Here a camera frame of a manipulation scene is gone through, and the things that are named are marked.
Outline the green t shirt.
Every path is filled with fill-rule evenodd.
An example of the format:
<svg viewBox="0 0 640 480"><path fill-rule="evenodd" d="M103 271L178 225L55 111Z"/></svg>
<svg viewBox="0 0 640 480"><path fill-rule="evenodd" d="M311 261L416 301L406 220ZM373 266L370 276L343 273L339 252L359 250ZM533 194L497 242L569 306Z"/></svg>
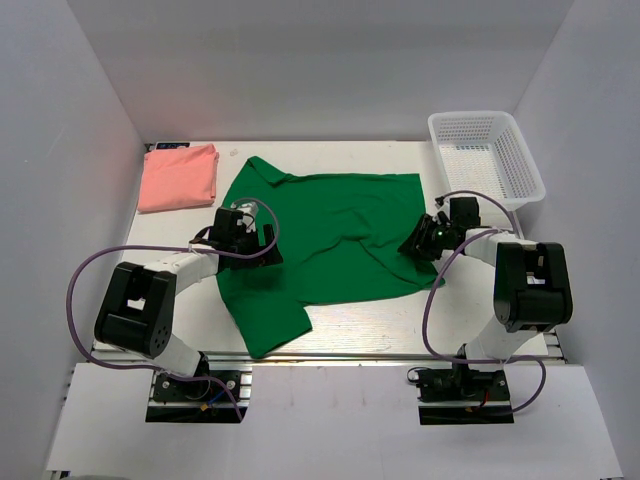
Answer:
<svg viewBox="0 0 640 480"><path fill-rule="evenodd" d="M310 332L308 306L406 296L436 279L432 263L398 251L426 212L416 173L295 176L254 156L223 203L248 197L264 203L258 227L278 225L283 261L216 279L253 358Z"/></svg>

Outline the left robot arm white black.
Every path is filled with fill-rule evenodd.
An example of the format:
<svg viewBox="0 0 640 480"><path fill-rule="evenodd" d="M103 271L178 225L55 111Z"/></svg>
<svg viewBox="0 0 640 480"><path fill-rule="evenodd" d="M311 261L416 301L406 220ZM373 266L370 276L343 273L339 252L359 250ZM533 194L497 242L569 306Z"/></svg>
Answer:
<svg viewBox="0 0 640 480"><path fill-rule="evenodd" d="M204 354L173 333L175 300L191 286L226 270L270 267L283 262L279 223L261 227L259 212L269 207L243 198L216 210L213 224L200 230L185 249L146 264L122 262L112 274L94 327L95 339L132 352L177 377L188 398L211 387Z"/></svg>

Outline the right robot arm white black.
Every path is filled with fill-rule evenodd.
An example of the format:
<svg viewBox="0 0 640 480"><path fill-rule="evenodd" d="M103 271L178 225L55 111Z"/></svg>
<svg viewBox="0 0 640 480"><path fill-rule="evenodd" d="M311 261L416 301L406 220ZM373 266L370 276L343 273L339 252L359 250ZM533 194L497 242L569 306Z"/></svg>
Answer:
<svg viewBox="0 0 640 480"><path fill-rule="evenodd" d="M465 364L453 371L451 384L461 397L472 399L484 391L488 377L484 370L518 360L533 361L532 355L517 355L522 345L570 321L573 297L565 250L555 242L534 242L522 238L517 227L511 231L482 225L479 201L485 200L503 214L508 211L497 200L473 190L458 190L436 199L434 215L423 214L398 252L415 262L440 260L451 255L438 271L438 286L446 271L461 255L494 268L493 316L471 341L454 356L437 352L430 344L428 321L436 290L427 297L422 340L434 357L452 364Z"/></svg>

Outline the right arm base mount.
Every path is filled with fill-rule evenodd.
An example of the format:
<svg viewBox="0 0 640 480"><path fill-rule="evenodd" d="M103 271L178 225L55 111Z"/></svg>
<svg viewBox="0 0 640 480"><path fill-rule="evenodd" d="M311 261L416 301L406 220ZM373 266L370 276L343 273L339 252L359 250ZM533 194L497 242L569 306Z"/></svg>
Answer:
<svg viewBox="0 0 640 480"><path fill-rule="evenodd" d="M414 367L407 381L418 390L422 426L512 424L510 391L503 370L480 371L465 364L449 369Z"/></svg>

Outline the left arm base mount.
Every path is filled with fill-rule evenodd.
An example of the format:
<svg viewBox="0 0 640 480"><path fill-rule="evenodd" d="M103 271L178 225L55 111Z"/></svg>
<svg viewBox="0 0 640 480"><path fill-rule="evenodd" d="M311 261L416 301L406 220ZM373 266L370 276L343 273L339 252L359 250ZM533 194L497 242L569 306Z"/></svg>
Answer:
<svg viewBox="0 0 640 480"><path fill-rule="evenodd" d="M211 368L210 374L225 384L244 416L251 395L251 368ZM183 382L166 374L157 374L153 377L145 421L158 424L239 424L241 419L224 388L216 382Z"/></svg>

